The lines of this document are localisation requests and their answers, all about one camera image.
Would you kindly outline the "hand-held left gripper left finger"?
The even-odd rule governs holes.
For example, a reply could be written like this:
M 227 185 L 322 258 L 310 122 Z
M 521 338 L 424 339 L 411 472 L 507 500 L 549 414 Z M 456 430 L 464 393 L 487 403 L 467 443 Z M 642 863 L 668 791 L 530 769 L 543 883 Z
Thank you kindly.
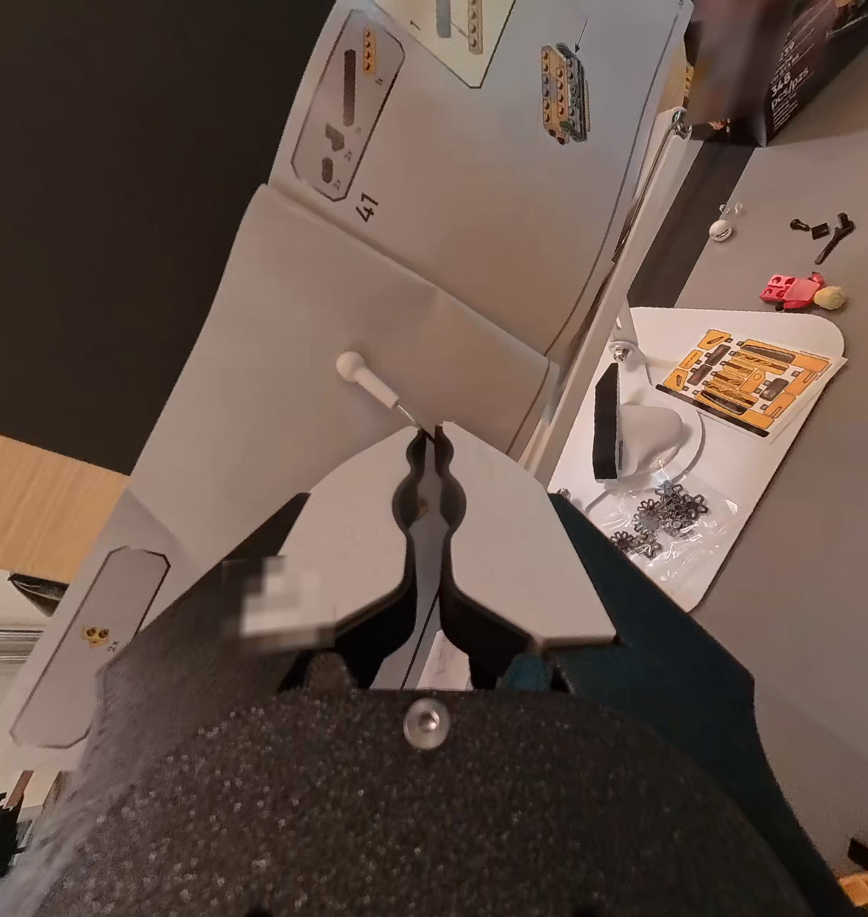
M 310 492 L 282 546 L 297 628 L 371 687 L 417 624 L 417 520 L 427 435 L 405 427 L 336 468 Z

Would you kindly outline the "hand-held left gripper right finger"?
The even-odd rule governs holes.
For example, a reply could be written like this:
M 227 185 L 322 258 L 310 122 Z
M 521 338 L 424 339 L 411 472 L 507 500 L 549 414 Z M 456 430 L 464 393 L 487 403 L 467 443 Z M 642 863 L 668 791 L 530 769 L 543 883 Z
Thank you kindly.
M 616 630 L 546 490 L 522 465 L 453 422 L 437 426 L 444 635 L 473 682 L 519 656 L 606 647 Z

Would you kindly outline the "white ball-tipped pin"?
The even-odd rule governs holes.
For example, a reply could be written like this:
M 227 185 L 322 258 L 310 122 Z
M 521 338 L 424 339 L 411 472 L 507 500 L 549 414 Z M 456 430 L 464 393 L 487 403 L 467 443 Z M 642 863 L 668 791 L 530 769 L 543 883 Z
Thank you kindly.
M 428 441 L 432 440 L 428 429 L 403 404 L 401 395 L 371 369 L 361 353 L 355 350 L 340 353 L 335 361 L 335 369 L 343 381 L 362 390 L 401 427 L 410 428 L 413 433 Z

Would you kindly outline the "toy instruction booklet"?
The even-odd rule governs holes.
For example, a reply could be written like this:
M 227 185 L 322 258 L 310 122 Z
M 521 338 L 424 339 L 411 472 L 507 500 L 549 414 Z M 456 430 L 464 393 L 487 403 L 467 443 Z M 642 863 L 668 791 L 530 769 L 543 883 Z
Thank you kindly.
M 336 2 L 195 347 L 0 716 L 72 753 L 96 671 L 402 421 L 518 459 L 610 270 L 692 2 Z

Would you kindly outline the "clear bag of dark parts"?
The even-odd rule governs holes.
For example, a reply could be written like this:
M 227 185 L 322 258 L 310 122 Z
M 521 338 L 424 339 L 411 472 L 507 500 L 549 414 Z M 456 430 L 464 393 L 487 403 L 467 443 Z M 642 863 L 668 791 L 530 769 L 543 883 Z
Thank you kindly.
M 740 529 L 735 502 L 690 476 L 675 480 L 663 470 L 637 483 L 601 486 L 594 495 L 564 486 L 552 491 L 662 586 L 687 581 Z

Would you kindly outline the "grey black-edged holder wedge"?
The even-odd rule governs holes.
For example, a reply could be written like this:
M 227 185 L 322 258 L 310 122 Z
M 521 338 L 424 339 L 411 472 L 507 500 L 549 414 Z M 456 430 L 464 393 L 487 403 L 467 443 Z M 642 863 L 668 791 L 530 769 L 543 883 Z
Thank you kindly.
M 591 464 L 602 483 L 649 473 L 666 463 L 686 435 L 678 412 L 652 404 L 645 394 L 628 395 L 624 381 L 623 364 L 612 362 L 593 389 Z

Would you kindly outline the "white rounded board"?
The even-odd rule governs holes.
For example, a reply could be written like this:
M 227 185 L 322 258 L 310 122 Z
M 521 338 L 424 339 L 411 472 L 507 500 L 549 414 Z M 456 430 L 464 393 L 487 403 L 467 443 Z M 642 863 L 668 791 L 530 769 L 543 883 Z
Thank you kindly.
M 669 455 L 622 482 L 600 482 L 593 475 L 595 386 L 612 364 L 614 346 L 628 348 L 621 326 L 633 332 L 635 350 L 620 369 L 626 405 L 650 405 L 678 414 L 682 439 Z M 740 345 L 794 354 L 783 373 L 764 370 L 750 397 L 783 380 L 775 396 L 758 400 L 756 413 L 771 423 L 758 433 L 741 429 L 703 409 L 693 396 L 721 373 Z M 709 512 L 683 536 L 659 533 L 660 552 L 632 556 L 683 611 L 691 613 L 713 584 L 743 526 L 794 443 L 828 382 L 845 363 L 845 343 L 835 324 L 817 315 L 774 312 L 718 312 L 636 308 L 617 321 L 599 368 L 587 390 L 569 438 L 550 480 L 550 490 L 565 490 L 575 506 L 604 534 L 630 530 L 641 501 L 655 497 L 666 480 L 681 483 L 705 498 Z

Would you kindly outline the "yellow black sticker sheet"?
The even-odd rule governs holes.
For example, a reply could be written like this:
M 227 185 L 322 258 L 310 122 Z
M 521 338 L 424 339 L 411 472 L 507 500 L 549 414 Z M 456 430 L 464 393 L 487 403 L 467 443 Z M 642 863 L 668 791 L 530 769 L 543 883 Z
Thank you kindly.
M 764 442 L 802 416 L 847 362 L 719 328 L 688 339 L 677 355 L 654 388 Z

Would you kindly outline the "tan wooden surface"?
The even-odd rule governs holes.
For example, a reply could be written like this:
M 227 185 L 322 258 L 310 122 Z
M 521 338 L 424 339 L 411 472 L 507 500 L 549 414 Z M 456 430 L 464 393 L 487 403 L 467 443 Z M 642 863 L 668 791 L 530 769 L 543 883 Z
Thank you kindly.
M 0 435 L 0 569 L 69 582 L 128 481 Z

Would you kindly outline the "red toy minifigure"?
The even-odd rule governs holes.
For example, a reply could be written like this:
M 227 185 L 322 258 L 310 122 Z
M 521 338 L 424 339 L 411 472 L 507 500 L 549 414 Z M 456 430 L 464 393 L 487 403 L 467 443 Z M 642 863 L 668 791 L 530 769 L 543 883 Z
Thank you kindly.
M 820 308 L 834 312 L 847 304 L 845 290 L 826 282 L 825 277 L 814 271 L 806 277 L 773 275 L 760 293 L 760 300 L 778 312 L 802 312 Z

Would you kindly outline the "black flat surface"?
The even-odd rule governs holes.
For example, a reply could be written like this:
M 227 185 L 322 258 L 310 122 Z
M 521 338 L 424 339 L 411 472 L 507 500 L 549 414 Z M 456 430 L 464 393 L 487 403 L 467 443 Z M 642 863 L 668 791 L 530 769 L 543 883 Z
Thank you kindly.
M 130 474 L 333 5 L 0 1 L 0 435 Z

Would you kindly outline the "black toy wrench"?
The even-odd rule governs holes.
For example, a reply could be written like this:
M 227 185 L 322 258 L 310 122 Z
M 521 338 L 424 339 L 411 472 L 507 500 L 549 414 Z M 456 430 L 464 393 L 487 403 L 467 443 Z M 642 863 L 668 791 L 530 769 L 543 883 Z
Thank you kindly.
M 834 227 L 828 243 L 816 257 L 815 266 L 823 265 L 840 242 L 852 235 L 856 231 L 856 228 L 856 224 L 846 212 L 839 212 L 837 215 L 837 225 Z

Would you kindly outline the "yellow and black toy bricks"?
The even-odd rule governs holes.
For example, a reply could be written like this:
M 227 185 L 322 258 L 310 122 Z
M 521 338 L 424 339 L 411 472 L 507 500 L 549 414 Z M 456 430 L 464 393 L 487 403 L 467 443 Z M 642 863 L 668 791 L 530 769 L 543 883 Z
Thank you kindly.
M 839 876 L 838 884 L 858 915 L 868 916 L 868 845 L 851 837 L 846 856 L 853 869 Z

